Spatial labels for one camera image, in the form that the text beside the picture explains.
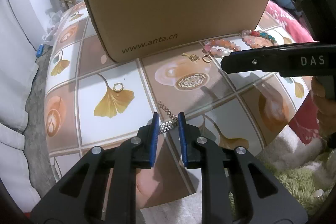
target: ginkgo leaf pattern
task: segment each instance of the ginkgo leaf pattern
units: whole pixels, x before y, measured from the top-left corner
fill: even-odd
[[[57,56],[54,58],[53,63],[55,64],[56,62],[58,62],[58,60],[59,60],[59,55],[57,55]]]
[[[288,38],[288,37],[283,37],[283,42],[285,44],[292,44],[293,43],[293,41],[290,38]]]
[[[281,35],[282,36],[282,38],[283,38],[283,43],[284,44],[292,44],[293,43],[293,41],[290,39],[290,38],[288,38],[288,37],[284,37],[281,33],[279,33],[277,30],[274,30],[274,31],[276,31],[279,35]]]
[[[295,82],[295,80],[292,77],[285,77],[284,79],[289,84],[293,84],[294,82],[295,96],[297,98],[303,98],[303,96],[305,95],[305,88],[303,87],[303,85],[298,82]]]
[[[55,165],[51,164],[51,170],[52,170],[53,175],[55,176],[56,182],[59,181],[60,177],[59,177],[58,172],[57,172],[57,170],[55,168]]]
[[[73,21],[77,18],[80,18],[82,15],[84,15],[84,14],[80,14],[79,12],[76,12],[73,15],[71,15],[72,19],[70,19],[69,21]]]
[[[294,84],[295,84],[295,96],[297,98],[303,98],[305,94],[305,89],[303,85],[295,81],[294,81]]]
[[[106,79],[101,74],[98,73],[98,75],[103,78],[106,84],[106,93],[94,109],[93,114],[99,117],[112,118],[117,115],[117,112],[123,113],[134,99],[134,92],[131,90],[116,92],[109,87]]]
[[[70,64],[69,60],[63,60],[63,50],[61,50],[61,57],[59,62],[56,64],[56,66],[53,68],[53,70],[51,71],[51,76],[56,76],[58,74],[60,74],[65,68],[67,68]]]
[[[205,126],[205,119],[207,119],[210,123],[212,123],[212,125],[214,126],[214,128],[217,130],[218,134],[219,134],[219,144],[218,146],[222,147],[222,148],[226,148],[226,149],[231,149],[233,150],[234,148],[236,148],[237,146],[243,146],[246,149],[249,148],[249,141],[243,138],[226,138],[220,128],[218,127],[218,125],[216,124],[216,122],[214,120],[212,120],[210,117],[208,117],[205,114],[202,114],[203,116],[203,123],[202,125],[199,127],[199,130],[201,132],[201,135],[213,140],[214,134],[206,128]]]

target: gold ring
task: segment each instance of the gold ring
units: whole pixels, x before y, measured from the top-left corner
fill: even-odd
[[[210,62],[212,61],[211,56],[208,55],[208,54],[204,55],[204,56],[202,57],[202,60],[203,60],[204,62],[206,62],[206,63],[210,63]]]
[[[121,89],[116,89],[116,86],[117,85],[121,85]],[[124,89],[124,84],[123,83],[116,83],[116,84],[114,84],[114,86],[113,86],[113,90],[115,91],[115,92],[121,92],[122,90]]]

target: earring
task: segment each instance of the earring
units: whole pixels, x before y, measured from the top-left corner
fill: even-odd
[[[120,88],[120,89],[116,89],[116,86],[117,86],[117,85],[121,85],[121,88]],[[113,86],[113,90],[114,90],[115,92],[121,92],[123,89],[124,89],[124,84],[123,84],[123,83],[116,83],[116,84],[114,84],[114,86]]]
[[[202,60],[206,63],[210,63],[212,61],[211,59],[211,56],[208,55],[208,54],[205,54],[203,57],[202,57]]]
[[[183,53],[182,56],[187,56],[192,62],[196,60],[200,60],[199,56],[197,56],[196,54],[189,55],[189,54]]]

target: gold jewelry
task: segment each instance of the gold jewelry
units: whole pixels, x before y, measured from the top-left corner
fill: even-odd
[[[172,120],[176,120],[177,119],[177,117],[173,113],[171,113],[171,111],[169,110],[169,108],[166,107],[161,101],[158,101],[158,103],[159,103],[160,108],[162,108],[162,110],[164,110],[167,113],[167,115],[169,116],[169,118],[171,118]]]
[[[116,89],[116,86],[117,85],[121,85],[121,89]],[[113,86],[113,90],[115,91],[115,92],[121,92],[122,90],[124,89],[124,84],[123,83],[116,83],[116,84],[114,84],[114,86]]]
[[[205,54],[203,57],[202,57],[202,60],[206,63],[210,63],[212,61],[211,59],[211,56],[208,55],[208,54]]]
[[[192,62],[196,60],[200,60],[199,56],[197,56],[196,54],[189,55],[189,54],[183,53],[182,56],[187,56]]]

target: white fabric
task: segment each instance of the white fabric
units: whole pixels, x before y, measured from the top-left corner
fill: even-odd
[[[297,168],[315,159],[323,149],[323,143],[316,138],[305,145],[289,126],[258,155],[263,161],[272,163],[279,170]],[[314,169],[322,188],[330,187],[336,176],[336,152],[330,157],[324,169],[321,163],[308,162],[306,168]],[[202,222],[202,192],[185,198],[141,209],[146,224],[199,224]]]
[[[25,147],[24,135],[5,127],[0,123],[0,142],[10,147],[23,150]]]
[[[22,150],[2,142],[0,142],[0,178],[10,196],[23,212],[31,212],[41,200],[37,191],[30,184],[28,163]]]
[[[0,123],[15,130],[27,126],[25,106],[38,69],[35,60],[8,0],[0,0]]]

